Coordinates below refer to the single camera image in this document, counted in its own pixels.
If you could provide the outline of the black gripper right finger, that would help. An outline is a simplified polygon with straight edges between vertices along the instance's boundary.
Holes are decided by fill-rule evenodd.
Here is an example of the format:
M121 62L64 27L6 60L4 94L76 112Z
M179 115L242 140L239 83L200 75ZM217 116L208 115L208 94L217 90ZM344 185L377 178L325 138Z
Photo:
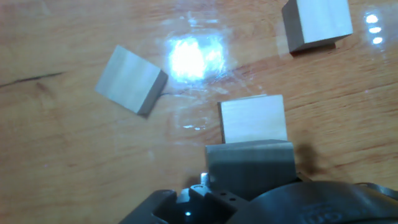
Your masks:
M306 177L305 175L303 175L301 172L298 172L295 182L312 182L312 180L309 179L308 177ZM356 185L360 185L363 187L367 187L369 189L373 189L373 190L379 192L380 194L383 194L383 195L388 196L394 200L397 200L397 191L390 189L388 187L385 187L382 185L377 185L377 184L370 183L370 182L360 182L360 183L356 183Z

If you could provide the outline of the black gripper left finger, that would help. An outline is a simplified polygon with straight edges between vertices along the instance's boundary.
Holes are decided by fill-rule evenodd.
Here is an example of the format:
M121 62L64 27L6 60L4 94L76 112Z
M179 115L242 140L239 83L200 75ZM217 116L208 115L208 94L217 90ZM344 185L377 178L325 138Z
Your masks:
M200 183L183 189L156 190L119 224L226 223L248 201L226 190L210 187L207 173Z

